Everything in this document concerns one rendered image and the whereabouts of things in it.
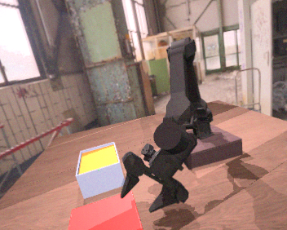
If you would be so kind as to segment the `red square lid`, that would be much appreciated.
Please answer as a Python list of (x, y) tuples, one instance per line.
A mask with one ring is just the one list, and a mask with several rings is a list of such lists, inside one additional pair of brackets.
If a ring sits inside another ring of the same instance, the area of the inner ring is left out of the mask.
[(72, 210), (68, 230), (143, 230), (132, 190)]

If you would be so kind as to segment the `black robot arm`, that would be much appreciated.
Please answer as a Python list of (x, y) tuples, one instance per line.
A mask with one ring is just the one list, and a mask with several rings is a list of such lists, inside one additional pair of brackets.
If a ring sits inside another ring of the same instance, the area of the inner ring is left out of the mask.
[[(157, 147), (185, 162), (197, 146), (197, 138), (214, 135), (210, 131), (213, 117), (206, 101), (201, 98), (196, 79), (194, 39), (187, 37), (172, 42), (166, 51), (170, 62), (171, 97), (166, 105), (166, 115), (153, 138)], [(186, 132), (191, 129), (193, 133)], [(144, 161), (154, 163), (160, 153), (151, 144), (146, 144), (141, 154)]]

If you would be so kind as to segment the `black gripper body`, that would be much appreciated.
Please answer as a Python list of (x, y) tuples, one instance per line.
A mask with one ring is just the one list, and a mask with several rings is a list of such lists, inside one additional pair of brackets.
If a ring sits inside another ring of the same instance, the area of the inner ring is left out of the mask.
[(182, 164), (184, 162), (174, 154), (161, 148), (158, 152), (160, 153), (159, 156), (154, 163), (149, 163), (150, 167), (145, 166), (142, 158), (136, 154), (132, 152), (126, 153), (122, 158), (125, 170), (137, 178), (146, 175), (150, 179), (163, 184), (171, 196), (184, 204), (188, 199), (188, 191), (180, 181), (174, 178), (178, 170), (183, 171)]

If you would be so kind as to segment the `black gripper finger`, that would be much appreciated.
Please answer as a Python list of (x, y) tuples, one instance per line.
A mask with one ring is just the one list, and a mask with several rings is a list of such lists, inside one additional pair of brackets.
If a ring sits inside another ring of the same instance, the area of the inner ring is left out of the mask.
[(171, 196), (166, 186), (163, 185), (161, 193), (152, 203), (151, 207), (149, 208), (149, 212), (152, 213), (155, 210), (160, 210), (173, 204), (179, 204), (179, 201), (177, 200), (177, 198)]
[(129, 172), (126, 172), (126, 179), (125, 182), (123, 184), (122, 190), (121, 190), (121, 194), (120, 194), (120, 198), (122, 199), (123, 197), (125, 197), (127, 195), (127, 193), (139, 182), (139, 177), (135, 177), (132, 174), (130, 174)]

